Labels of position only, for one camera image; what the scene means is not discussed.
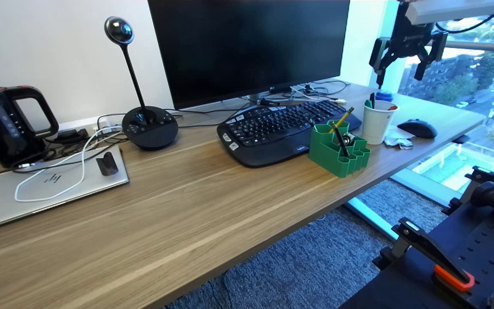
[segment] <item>laptop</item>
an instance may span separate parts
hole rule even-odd
[[[94,155],[100,151],[99,149],[92,149],[85,153],[85,157]],[[65,203],[75,201],[79,198],[92,195],[97,192],[108,190],[122,184],[129,182],[129,177],[125,170],[125,164],[120,153],[118,145],[110,147],[108,151],[100,153],[96,158],[102,158],[104,154],[111,152],[114,156],[114,160],[117,164],[118,171],[111,176],[103,176],[98,167],[98,163],[95,158],[85,162],[85,178],[81,184],[51,200],[39,201],[39,202],[17,202],[14,199],[14,192],[16,185],[22,180],[32,176],[34,173],[19,174],[14,172],[7,172],[0,174],[0,224],[13,221],[27,215],[33,215],[40,211],[45,211],[53,207],[63,205]],[[43,162],[42,164],[36,164],[31,167],[43,168],[50,166],[61,161],[61,159]],[[81,160],[81,155],[75,156],[72,161]],[[33,200],[36,198],[44,198],[53,196],[59,192],[62,192],[66,188],[76,184],[81,178],[81,164],[71,164],[69,166],[62,166],[45,170],[35,178],[26,182],[20,187],[18,194],[21,200]]]

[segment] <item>black keyboard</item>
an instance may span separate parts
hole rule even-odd
[[[218,137],[240,164],[263,167],[288,160],[308,151],[310,119],[316,124],[340,119],[346,109],[329,100],[293,106],[256,107],[236,115],[217,127]],[[361,125],[350,114],[349,130]]]

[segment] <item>kettle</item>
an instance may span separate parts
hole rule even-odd
[[[16,100],[33,98],[49,121],[49,128],[34,131]],[[44,137],[58,132],[58,122],[43,94],[31,86],[0,87],[0,164],[12,168],[45,155]]]

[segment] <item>carpet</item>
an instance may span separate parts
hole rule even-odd
[[[385,180],[358,198],[389,223],[409,217],[425,231],[445,219],[441,206]],[[371,281],[391,243],[339,207],[165,309],[336,309]]]

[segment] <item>yellow pencil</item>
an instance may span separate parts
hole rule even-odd
[[[340,118],[340,120],[339,120],[337,123],[335,123],[335,124],[333,125],[333,127],[339,127],[339,125],[340,125],[341,123],[343,123],[343,121],[344,121],[344,120],[348,117],[348,115],[350,115],[350,113],[351,113],[352,111],[353,111],[353,107],[351,107],[351,108],[350,108],[350,109],[349,109],[349,110],[348,110],[348,111],[344,114],[344,116],[343,116],[342,118]]]

